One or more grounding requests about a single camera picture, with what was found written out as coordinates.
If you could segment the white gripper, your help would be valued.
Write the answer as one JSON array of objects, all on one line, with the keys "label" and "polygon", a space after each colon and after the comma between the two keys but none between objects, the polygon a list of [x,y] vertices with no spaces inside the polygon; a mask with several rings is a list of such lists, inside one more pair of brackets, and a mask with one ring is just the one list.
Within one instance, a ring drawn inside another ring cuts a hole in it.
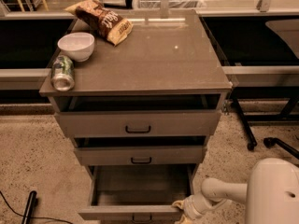
[{"label": "white gripper", "polygon": [[193,220],[203,217],[208,212],[221,210],[231,205],[231,201],[220,199],[218,202],[212,201],[202,193],[191,195],[185,200],[178,200],[172,203],[173,207],[183,210],[180,224],[193,224]]}]

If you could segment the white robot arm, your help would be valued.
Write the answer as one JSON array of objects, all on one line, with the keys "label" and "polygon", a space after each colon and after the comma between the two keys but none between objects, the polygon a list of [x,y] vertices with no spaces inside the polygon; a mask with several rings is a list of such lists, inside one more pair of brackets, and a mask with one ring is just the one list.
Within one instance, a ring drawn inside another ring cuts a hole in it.
[{"label": "white robot arm", "polygon": [[246,224],[299,224],[299,167],[267,158],[254,165],[246,183],[207,178],[199,192],[172,203],[182,211],[176,224],[193,224],[232,202],[246,206]]}]

